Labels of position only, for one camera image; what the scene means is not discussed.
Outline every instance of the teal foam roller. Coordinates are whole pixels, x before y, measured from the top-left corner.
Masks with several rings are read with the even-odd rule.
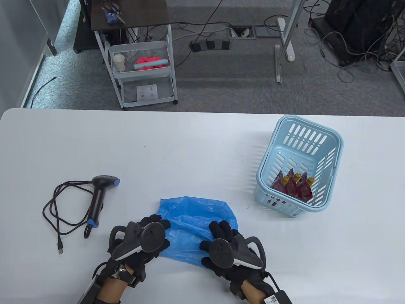
[[[134,69],[139,70],[141,68],[149,68],[151,66],[158,66],[158,65],[165,65],[165,64],[169,64],[169,61],[167,59],[161,59],[161,60],[156,60],[156,61],[151,61],[151,62],[134,64]]]

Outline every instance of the black computer tower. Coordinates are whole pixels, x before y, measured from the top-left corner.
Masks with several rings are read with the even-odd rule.
[[[382,38],[405,8],[405,0],[332,0],[323,17],[310,20],[321,39],[330,32],[344,37],[351,53],[376,51],[385,40]],[[345,66],[363,56],[349,54],[338,34],[330,34],[325,41],[333,48]]]

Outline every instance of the paper cup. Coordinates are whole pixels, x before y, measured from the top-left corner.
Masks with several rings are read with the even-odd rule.
[[[113,60],[115,62],[115,65],[117,66],[118,71],[120,71],[120,72],[125,71],[124,55],[121,55],[121,54],[114,55]]]

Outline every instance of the usb connector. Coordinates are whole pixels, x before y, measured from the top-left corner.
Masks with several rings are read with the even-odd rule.
[[[58,241],[58,251],[60,255],[63,253],[63,244],[61,240]]]

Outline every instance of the blue plastic bag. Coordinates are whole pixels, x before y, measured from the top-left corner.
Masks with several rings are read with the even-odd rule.
[[[201,259],[208,256],[199,248],[201,241],[214,240],[208,225],[225,220],[232,229],[238,229],[236,217],[227,203],[214,199],[187,196],[161,199],[157,214],[171,223],[166,231],[170,246],[161,255],[200,267]]]

